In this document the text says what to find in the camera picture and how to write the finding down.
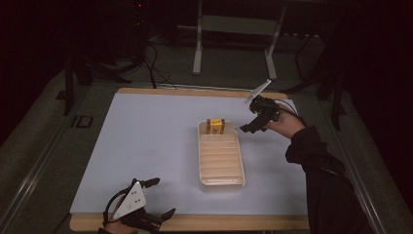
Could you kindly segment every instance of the clear plastic container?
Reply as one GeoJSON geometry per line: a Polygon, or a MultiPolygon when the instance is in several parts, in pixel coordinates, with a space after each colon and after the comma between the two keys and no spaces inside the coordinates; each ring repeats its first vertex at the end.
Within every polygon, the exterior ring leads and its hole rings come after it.
{"type": "Polygon", "coordinates": [[[225,121],[223,135],[207,135],[207,121],[198,125],[201,189],[204,192],[238,191],[245,185],[237,132],[225,121]]]}

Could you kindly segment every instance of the gray floor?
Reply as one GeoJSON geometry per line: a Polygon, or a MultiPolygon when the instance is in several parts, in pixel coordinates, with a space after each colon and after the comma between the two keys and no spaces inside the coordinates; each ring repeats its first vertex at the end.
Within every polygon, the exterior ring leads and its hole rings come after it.
{"type": "MultiPolygon", "coordinates": [[[[237,43],[227,42],[227,49],[223,49],[215,41],[208,41],[204,46],[202,74],[193,76],[195,49],[191,44],[192,38],[182,36],[174,46],[162,43],[161,39],[153,40],[157,49],[155,67],[160,71],[154,74],[157,82],[162,83],[160,88],[251,90],[268,77],[260,46],[240,47],[237,43]]],[[[286,89],[301,81],[294,62],[294,54],[301,43],[295,37],[280,39],[273,55],[279,79],[270,85],[268,91],[286,89]]],[[[319,49],[319,41],[313,43],[303,54],[309,66],[319,49]]],[[[153,59],[155,51],[148,48],[147,57],[153,59]]],[[[124,77],[132,80],[128,86],[151,87],[148,69],[144,66],[124,74],[124,77]]],[[[76,86],[76,105],[71,114],[64,117],[64,103],[55,99],[58,91],[64,89],[63,79],[64,73],[60,73],[50,82],[0,148],[0,211],[1,216],[9,215],[3,216],[1,227],[8,229],[1,230],[1,233],[73,233],[68,225],[70,216],[66,215],[111,99],[117,89],[125,85],[96,74],[90,87],[76,86]],[[89,129],[71,128],[75,115],[93,116],[94,123],[89,129]],[[18,194],[22,184],[25,185],[23,190],[27,191],[23,195],[18,194]]],[[[329,142],[329,150],[348,166],[349,177],[355,183],[360,201],[377,233],[413,233],[413,217],[360,121],[351,97],[344,93],[343,107],[347,115],[341,116],[342,131],[337,132],[329,122],[330,101],[318,101],[314,95],[316,89],[317,85],[314,85],[290,97],[308,123],[319,128],[321,137],[329,142]]],[[[309,231],[274,233],[301,234],[309,231]]]]}

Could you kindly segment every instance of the black sleeve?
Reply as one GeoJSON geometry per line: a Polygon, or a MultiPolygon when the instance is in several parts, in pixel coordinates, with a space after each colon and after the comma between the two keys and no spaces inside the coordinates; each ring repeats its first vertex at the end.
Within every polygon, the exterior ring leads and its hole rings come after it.
{"type": "Polygon", "coordinates": [[[313,234],[374,233],[343,163],[326,150],[314,127],[297,132],[286,151],[289,163],[306,173],[307,207],[313,234]]]}

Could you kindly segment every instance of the wooden table edge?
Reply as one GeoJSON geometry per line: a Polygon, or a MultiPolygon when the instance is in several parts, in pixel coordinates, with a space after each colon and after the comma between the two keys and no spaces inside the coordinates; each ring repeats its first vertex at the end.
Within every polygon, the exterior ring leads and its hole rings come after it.
{"type": "MultiPolygon", "coordinates": [[[[223,98],[248,98],[248,91],[216,91],[216,90],[173,90],[173,89],[140,89],[120,88],[118,94],[145,94],[145,95],[169,95],[169,96],[198,96],[198,97],[223,97],[223,98]]],[[[282,93],[261,93],[262,97],[273,99],[288,99],[282,93]]]]}
{"type": "MultiPolygon", "coordinates": [[[[96,231],[102,226],[102,214],[73,214],[73,231],[96,231]]],[[[160,231],[263,231],[308,230],[306,215],[225,215],[174,214],[160,231]]]]}

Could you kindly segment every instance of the yellow object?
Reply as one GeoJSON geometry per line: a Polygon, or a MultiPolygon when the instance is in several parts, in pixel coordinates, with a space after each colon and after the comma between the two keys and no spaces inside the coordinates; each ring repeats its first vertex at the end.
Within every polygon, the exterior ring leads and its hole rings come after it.
{"type": "Polygon", "coordinates": [[[224,133],[224,119],[207,119],[206,133],[208,135],[222,135],[224,133]]]}

